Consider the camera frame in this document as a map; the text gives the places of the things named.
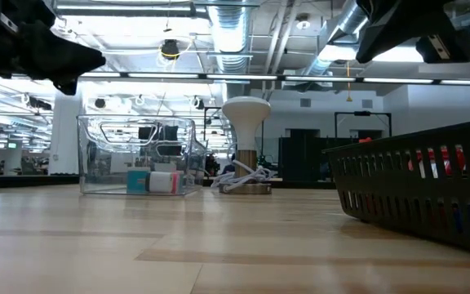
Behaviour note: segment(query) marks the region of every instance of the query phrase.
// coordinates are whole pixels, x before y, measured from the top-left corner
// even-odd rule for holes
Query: white column
[[[17,173],[12,171],[15,168],[21,168],[21,158],[23,157],[23,141],[9,140],[7,149],[4,150],[2,160],[5,161],[5,168],[3,174],[5,176],[15,176]]]
[[[79,174],[77,116],[84,114],[82,85],[75,96],[56,92],[48,173]]]

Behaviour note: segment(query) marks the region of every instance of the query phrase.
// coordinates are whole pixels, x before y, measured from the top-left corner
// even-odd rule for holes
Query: black plastic basket
[[[470,122],[326,152],[346,214],[470,250]]]

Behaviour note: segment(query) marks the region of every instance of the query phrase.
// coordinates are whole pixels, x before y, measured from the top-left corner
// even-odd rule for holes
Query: clear plastic bin
[[[185,195],[202,187],[206,147],[187,118],[78,116],[84,194]]]

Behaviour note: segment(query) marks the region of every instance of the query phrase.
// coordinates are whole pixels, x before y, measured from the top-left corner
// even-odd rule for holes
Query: white mushroom lamp
[[[233,163],[235,174],[230,182],[220,182],[220,192],[270,194],[270,185],[260,184],[260,180],[266,178],[266,174],[264,169],[257,168],[255,133],[259,125],[269,116],[271,106],[261,98],[239,96],[228,99],[222,107],[222,112],[235,128],[237,155]]]

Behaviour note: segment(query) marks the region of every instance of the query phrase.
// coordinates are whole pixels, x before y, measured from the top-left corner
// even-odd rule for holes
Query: wooden table
[[[0,293],[470,293],[470,253],[363,224],[335,191],[0,190]]]

